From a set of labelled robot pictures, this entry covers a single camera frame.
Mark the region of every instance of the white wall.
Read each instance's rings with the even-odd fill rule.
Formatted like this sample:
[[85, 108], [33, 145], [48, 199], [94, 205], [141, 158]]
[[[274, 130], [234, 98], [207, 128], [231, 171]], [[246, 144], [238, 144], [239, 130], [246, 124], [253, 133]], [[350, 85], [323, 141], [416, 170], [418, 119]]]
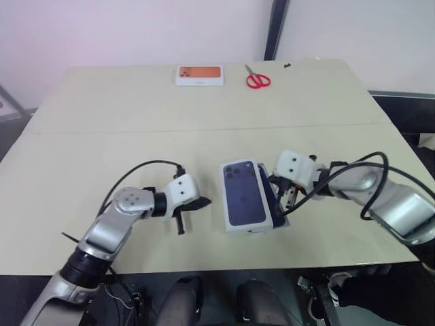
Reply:
[[74, 65], [262, 60], [269, 0], [3, 0], [0, 84], [37, 107]]
[[369, 90], [435, 93], [434, 0], [290, 0], [277, 59], [343, 58]]

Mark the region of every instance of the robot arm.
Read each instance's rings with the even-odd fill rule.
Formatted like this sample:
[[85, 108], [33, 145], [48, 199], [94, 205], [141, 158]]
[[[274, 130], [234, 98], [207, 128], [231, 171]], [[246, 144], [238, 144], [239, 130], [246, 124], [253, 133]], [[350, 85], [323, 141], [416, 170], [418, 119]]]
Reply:
[[170, 219], [177, 207], [198, 198], [196, 182], [187, 174], [172, 180], [161, 193], [133, 187], [118, 191], [108, 211], [95, 219], [67, 263], [50, 279], [21, 325], [43, 325], [44, 322], [38, 318], [50, 300], [71, 304], [89, 302], [97, 294], [101, 279], [130, 236], [134, 222], [148, 217]]
[[[319, 190], [313, 199], [324, 196], [352, 200], [364, 206], [377, 190], [383, 168], [360, 166], [353, 163], [354, 168], [347, 168], [339, 176], [330, 180]], [[344, 167], [351, 166], [345, 162], [333, 162], [329, 168], [291, 151], [283, 151], [278, 158], [273, 172], [277, 178], [291, 181], [291, 186], [303, 189], [306, 194], [312, 192], [317, 185]], [[387, 229], [401, 243], [422, 259], [429, 267], [433, 267], [435, 239], [435, 205], [429, 202], [415, 189], [387, 180], [379, 197], [370, 206], [370, 217]], [[420, 255], [418, 248], [428, 248], [431, 257]]]

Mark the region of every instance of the beige table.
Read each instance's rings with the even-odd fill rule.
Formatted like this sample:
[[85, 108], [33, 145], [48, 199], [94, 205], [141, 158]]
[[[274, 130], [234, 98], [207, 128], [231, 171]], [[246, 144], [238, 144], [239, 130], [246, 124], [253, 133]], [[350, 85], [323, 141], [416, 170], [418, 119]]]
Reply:
[[[51, 274], [81, 237], [111, 185], [150, 159], [182, 163], [213, 204], [175, 221], [135, 225], [117, 271], [298, 268], [413, 261], [360, 207], [326, 198], [268, 234], [224, 233], [218, 166], [255, 157], [273, 168], [282, 149], [319, 162], [381, 150], [391, 164], [435, 187], [429, 173], [359, 81], [339, 60], [253, 63], [272, 86], [250, 90], [243, 65], [225, 66], [216, 88], [178, 88], [175, 67], [70, 70], [0, 164], [1, 274]], [[125, 185], [163, 186], [173, 169], [139, 170]], [[408, 183], [391, 174], [396, 181]]]

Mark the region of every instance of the floor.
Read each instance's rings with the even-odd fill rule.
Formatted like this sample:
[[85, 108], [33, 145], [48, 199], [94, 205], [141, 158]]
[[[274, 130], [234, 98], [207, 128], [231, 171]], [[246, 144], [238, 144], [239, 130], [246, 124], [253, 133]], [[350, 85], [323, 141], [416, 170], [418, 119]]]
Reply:
[[[432, 121], [435, 118], [435, 106], [433, 101], [418, 102], [409, 107], [409, 103], [397, 102], [396, 99], [375, 98], [378, 104], [387, 112], [391, 120], [399, 128], [402, 135], [408, 141], [415, 153], [420, 157], [426, 168], [435, 177], [435, 152], [429, 149], [418, 148], [418, 130], [430, 132]], [[416, 114], [413, 108], [422, 110], [423, 114]], [[20, 133], [26, 126], [26, 120], [13, 120], [0, 123], [0, 161], [14, 144]], [[124, 277], [124, 282], [133, 291], [145, 292], [150, 297], [152, 308], [158, 314], [158, 310], [169, 289], [179, 278], [197, 274], [205, 283], [205, 302], [203, 313], [198, 325], [233, 323], [234, 300], [238, 285], [249, 278], [256, 278], [268, 283], [278, 294], [283, 304], [288, 308], [289, 316], [293, 325], [316, 325], [307, 314], [309, 295], [303, 292], [296, 281], [300, 270], [230, 270], [216, 272], [197, 273], [155, 273], [155, 274], [131, 274]], [[48, 282], [49, 276], [0, 276], [0, 320], [2, 325], [17, 325], [37, 298], [40, 291]], [[117, 285], [114, 293], [123, 296], [123, 292]], [[100, 291], [92, 305], [91, 313], [99, 320], [97, 325], [119, 325], [114, 301], [103, 291]], [[396, 325], [384, 321], [368, 310], [355, 306], [339, 308], [338, 315], [344, 325]], [[156, 317], [149, 315], [149, 325], [153, 325]]]

